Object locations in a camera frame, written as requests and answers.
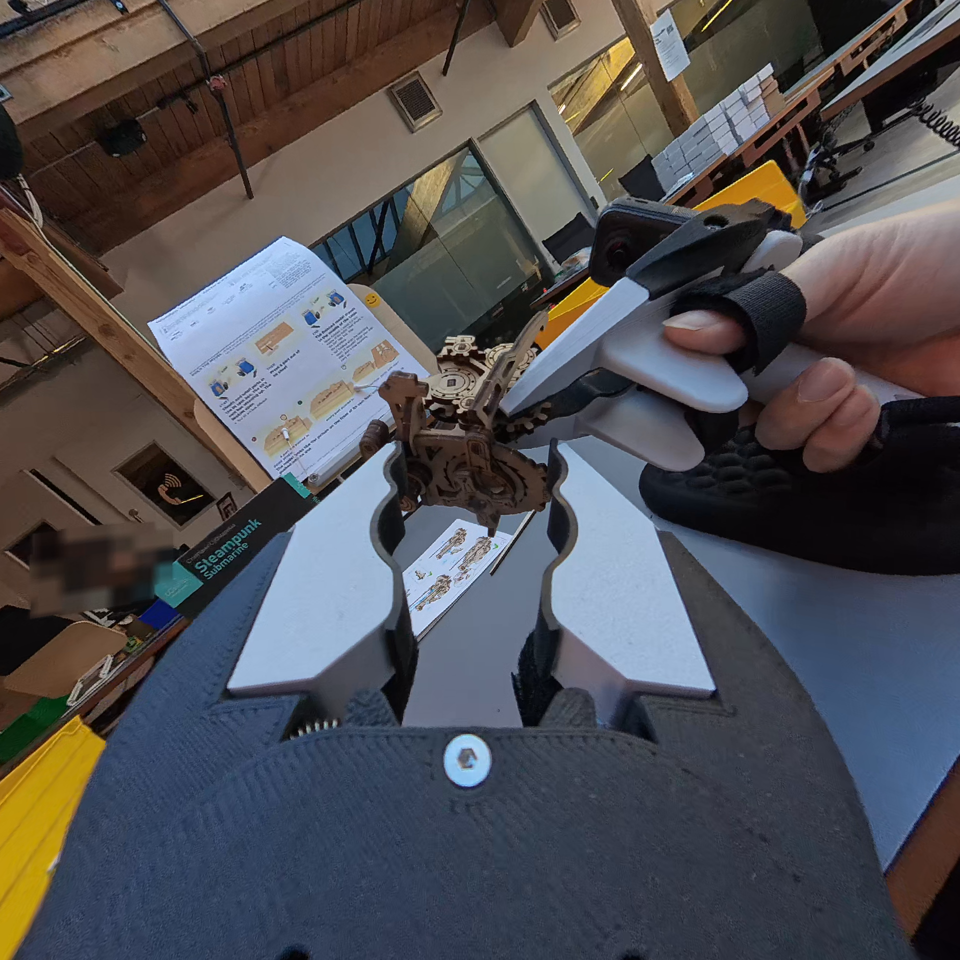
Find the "black round speaker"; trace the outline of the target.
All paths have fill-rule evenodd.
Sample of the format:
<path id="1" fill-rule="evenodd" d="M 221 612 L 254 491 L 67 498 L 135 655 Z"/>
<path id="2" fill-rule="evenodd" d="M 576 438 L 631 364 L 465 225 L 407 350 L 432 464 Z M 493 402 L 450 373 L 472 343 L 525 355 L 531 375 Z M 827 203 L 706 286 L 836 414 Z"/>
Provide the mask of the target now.
<path id="1" fill-rule="evenodd" d="M 110 158 L 120 160 L 148 143 L 148 134 L 136 117 L 125 118 L 98 132 L 95 142 Z"/>

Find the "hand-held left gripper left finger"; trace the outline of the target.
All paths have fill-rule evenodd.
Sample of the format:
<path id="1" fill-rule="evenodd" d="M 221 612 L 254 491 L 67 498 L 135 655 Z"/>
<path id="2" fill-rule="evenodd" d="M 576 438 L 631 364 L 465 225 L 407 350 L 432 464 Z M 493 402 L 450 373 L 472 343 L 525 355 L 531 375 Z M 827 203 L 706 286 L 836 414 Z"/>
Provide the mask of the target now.
<path id="1" fill-rule="evenodd" d="M 379 690 L 402 722 L 418 646 L 394 555 L 405 536 L 402 446 L 389 442 L 294 525 L 227 691 L 304 694 L 343 718 Z"/>

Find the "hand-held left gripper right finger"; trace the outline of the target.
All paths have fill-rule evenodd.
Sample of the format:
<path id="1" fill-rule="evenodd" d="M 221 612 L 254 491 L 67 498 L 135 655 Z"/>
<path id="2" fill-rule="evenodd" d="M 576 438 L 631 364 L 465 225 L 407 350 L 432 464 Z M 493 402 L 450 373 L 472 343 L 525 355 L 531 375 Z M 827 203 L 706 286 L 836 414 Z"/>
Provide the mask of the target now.
<path id="1" fill-rule="evenodd" d="M 709 700 L 716 683 L 655 524 L 567 443 L 549 446 L 553 547 L 512 675 L 525 727 L 584 690 L 614 728 L 639 694 Z"/>

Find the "white paper notice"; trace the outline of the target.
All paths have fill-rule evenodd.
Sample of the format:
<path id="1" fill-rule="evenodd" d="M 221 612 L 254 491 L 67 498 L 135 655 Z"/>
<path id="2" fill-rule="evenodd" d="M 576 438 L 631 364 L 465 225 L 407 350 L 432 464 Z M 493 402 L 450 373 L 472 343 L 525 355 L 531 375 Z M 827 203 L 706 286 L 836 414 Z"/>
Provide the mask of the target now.
<path id="1" fill-rule="evenodd" d="M 650 25 L 654 50 L 668 83 L 677 80 L 690 66 L 690 54 L 671 8 L 663 10 Z"/>

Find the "green plastic bin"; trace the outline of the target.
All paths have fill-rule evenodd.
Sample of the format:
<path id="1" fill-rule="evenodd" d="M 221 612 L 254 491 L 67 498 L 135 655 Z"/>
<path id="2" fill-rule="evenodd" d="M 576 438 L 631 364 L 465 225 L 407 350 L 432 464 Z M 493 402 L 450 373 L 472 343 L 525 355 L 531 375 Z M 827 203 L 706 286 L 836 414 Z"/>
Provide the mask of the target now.
<path id="1" fill-rule="evenodd" d="M 1 732 L 1 765 L 13 760 L 26 747 L 56 725 L 67 711 L 68 695 L 40 698 Z"/>

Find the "black model kit box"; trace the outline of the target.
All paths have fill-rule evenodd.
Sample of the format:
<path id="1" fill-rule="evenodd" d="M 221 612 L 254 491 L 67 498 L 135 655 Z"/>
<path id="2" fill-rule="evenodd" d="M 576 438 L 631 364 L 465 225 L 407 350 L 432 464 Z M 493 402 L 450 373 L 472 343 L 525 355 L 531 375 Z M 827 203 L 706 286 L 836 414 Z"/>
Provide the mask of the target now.
<path id="1" fill-rule="evenodd" d="M 154 588 L 157 601 L 197 618 L 277 536 L 315 505 L 315 493 L 293 474 L 274 480 L 195 546 L 180 554 Z"/>

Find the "dark phone sign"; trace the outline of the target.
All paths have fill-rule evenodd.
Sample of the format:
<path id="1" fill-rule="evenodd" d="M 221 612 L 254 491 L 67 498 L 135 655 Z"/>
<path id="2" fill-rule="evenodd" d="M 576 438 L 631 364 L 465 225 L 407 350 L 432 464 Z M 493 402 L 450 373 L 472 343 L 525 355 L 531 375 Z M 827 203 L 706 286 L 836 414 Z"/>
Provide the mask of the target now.
<path id="1" fill-rule="evenodd" d="M 179 529 L 214 504 L 201 481 L 155 440 L 120 462 L 113 473 Z"/>

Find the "printed instruction sheet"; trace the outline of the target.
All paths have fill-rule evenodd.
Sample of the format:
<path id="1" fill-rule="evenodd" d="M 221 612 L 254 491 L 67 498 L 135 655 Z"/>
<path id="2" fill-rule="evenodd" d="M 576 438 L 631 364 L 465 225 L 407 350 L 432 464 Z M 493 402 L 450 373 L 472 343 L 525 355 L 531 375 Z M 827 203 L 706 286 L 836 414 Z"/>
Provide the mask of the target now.
<path id="1" fill-rule="evenodd" d="M 277 238 L 149 322 L 171 366 L 277 479 L 326 481 L 354 462 L 391 374 L 437 371 L 401 320 L 385 324 L 306 246 Z"/>

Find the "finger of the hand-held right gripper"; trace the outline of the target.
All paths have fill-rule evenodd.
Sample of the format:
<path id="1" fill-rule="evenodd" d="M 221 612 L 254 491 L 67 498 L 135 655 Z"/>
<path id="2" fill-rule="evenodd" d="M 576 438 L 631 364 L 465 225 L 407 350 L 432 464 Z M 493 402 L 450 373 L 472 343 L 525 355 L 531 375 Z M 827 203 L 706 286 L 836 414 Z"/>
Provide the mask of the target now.
<path id="1" fill-rule="evenodd" d="M 629 278 L 605 294 L 550 343 L 506 393 L 500 409 L 514 417 L 564 390 L 594 368 L 601 339 L 650 301 L 650 292 Z"/>
<path id="2" fill-rule="evenodd" d="M 649 390 L 632 387 L 598 398 L 570 416 L 558 417 L 518 439 L 520 450 L 546 447 L 553 440 L 593 437 L 670 472 L 695 468 L 706 450 L 688 421 L 687 406 Z"/>

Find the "stack of white boxes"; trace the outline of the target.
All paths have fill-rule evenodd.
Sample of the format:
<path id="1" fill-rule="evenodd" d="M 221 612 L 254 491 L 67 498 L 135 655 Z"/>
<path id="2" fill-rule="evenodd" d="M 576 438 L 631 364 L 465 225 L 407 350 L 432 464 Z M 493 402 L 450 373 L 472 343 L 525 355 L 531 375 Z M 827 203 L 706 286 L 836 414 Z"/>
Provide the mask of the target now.
<path id="1" fill-rule="evenodd" d="M 652 157 L 663 193 L 731 157 L 785 105 L 774 66 L 767 63 Z"/>

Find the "assembly instruction booklet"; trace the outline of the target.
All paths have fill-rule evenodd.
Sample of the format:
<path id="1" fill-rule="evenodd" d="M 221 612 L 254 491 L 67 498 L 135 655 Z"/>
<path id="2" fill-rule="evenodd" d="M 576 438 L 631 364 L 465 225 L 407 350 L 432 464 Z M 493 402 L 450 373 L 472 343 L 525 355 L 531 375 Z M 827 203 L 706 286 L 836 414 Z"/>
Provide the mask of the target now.
<path id="1" fill-rule="evenodd" d="M 509 533 L 452 521 L 403 572 L 414 638 L 419 642 L 510 546 Z"/>

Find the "wooden frame piece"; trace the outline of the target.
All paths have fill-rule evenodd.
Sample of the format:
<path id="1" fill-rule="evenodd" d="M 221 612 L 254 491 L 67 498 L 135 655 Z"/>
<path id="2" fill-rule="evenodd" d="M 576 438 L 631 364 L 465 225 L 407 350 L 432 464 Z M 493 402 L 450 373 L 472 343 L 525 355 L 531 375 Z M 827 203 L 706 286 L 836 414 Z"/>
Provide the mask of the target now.
<path id="1" fill-rule="evenodd" d="M 547 325 L 548 312 L 541 310 L 529 320 L 507 350 L 497 356 L 465 413 L 468 424 L 493 428 L 500 403 L 509 391 L 515 374 Z"/>

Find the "yellow plastic bin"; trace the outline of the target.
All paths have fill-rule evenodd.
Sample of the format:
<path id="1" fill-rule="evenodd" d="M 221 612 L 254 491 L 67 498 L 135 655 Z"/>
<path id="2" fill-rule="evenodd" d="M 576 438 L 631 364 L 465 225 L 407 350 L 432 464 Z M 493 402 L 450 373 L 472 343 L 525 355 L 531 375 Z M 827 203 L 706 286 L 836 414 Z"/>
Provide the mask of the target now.
<path id="1" fill-rule="evenodd" d="M 795 229 L 803 227 L 808 221 L 808 214 L 801 197 L 774 161 L 765 162 L 755 170 L 744 174 L 732 185 L 693 206 L 692 210 L 704 212 L 727 204 L 742 204 L 753 199 L 768 203 L 782 213 L 788 214 L 790 225 Z M 541 350 L 546 349 L 565 332 L 606 293 L 611 285 L 611 282 L 598 283 L 592 277 L 587 277 L 586 270 L 581 270 L 574 280 L 576 283 L 571 282 L 563 289 L 548 291 L 549 295 L 544 307 L 548 312 L 548 322 L 546 328 L 534 341 Z"/>
<path id="2" fill-rule="evenodd" d="M 1 783 L 1 957 L 36 917 L 105 741 L 75 717 Z"/>

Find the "wooden gear model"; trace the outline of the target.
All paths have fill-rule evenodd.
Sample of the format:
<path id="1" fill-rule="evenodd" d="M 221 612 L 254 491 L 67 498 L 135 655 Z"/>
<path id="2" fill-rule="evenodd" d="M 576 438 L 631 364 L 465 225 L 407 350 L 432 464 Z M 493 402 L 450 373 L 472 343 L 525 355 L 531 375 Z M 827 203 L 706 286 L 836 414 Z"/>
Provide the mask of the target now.
<path id="1" fill-rule="evenodd" d="M 500 406 L 491 429 L 466 422 L 480 384 L 511 344 L 483 349 L 472 335 L 448 337 L 437 356 L 436 374 L 422 380 L 413 373 L 393 373 L 378 389 L 393 426 L 372 420 L 359 450 L 370 460 L 394 439 L 405 463 L 399 499 L 403 511 L 461 508 L 493 534 L 504 516 L 545 509 L 550 497 L 546 468 L 506 444 L 518 432 L 508 427 Z M 534 344 L 510 388 L 536 355 Z"/>

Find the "black wrist rest pad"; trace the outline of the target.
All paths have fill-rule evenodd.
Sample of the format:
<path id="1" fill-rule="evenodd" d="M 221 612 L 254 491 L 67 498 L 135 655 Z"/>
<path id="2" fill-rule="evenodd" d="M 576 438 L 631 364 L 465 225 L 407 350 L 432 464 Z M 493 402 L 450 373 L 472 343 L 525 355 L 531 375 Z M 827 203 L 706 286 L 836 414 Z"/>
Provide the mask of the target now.
<path id="1" fill-rule="evenodd" d="M 959 398 L 891 401 L 852 464 L 808 470 L 799 450 L 739 429 L 687 471 L 646 465 L 639 493 L 666 522 L 844 570 L 959 572 Z"/>

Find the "person's right hand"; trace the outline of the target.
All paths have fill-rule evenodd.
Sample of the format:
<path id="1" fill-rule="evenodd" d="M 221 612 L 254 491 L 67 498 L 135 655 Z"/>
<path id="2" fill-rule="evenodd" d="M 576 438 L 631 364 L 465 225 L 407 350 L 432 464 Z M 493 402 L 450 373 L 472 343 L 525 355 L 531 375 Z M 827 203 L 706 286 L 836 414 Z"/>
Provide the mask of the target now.
<path id="1" fill-rule="evenodd" d="M 839 232 L 785 271 L 807 314 L 799 342 L 822 354 L 759 412 L 767 450 L 801 450 L 815 474 L 856 461 L 881 405 L 855 369 L 924 397 L 959 393 L 959 201 Z"/>

